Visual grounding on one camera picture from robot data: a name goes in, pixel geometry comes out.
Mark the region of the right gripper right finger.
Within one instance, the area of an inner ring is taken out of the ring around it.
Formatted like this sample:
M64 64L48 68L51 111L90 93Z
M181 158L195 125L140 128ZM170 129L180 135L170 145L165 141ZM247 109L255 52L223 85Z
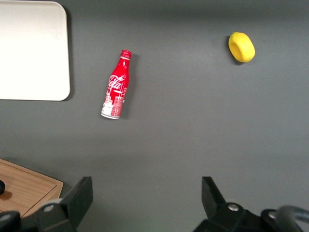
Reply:
M260 232L260 218L237 203L225 201L211 177L203 177L201 199L207 219L203 232Z

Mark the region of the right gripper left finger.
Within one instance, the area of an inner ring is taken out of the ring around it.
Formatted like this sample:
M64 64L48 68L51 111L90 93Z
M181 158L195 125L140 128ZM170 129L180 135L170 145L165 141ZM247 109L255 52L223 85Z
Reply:
M83 177L62 199L42 206L37 214L39 232L75 232L93 202L92 177Z

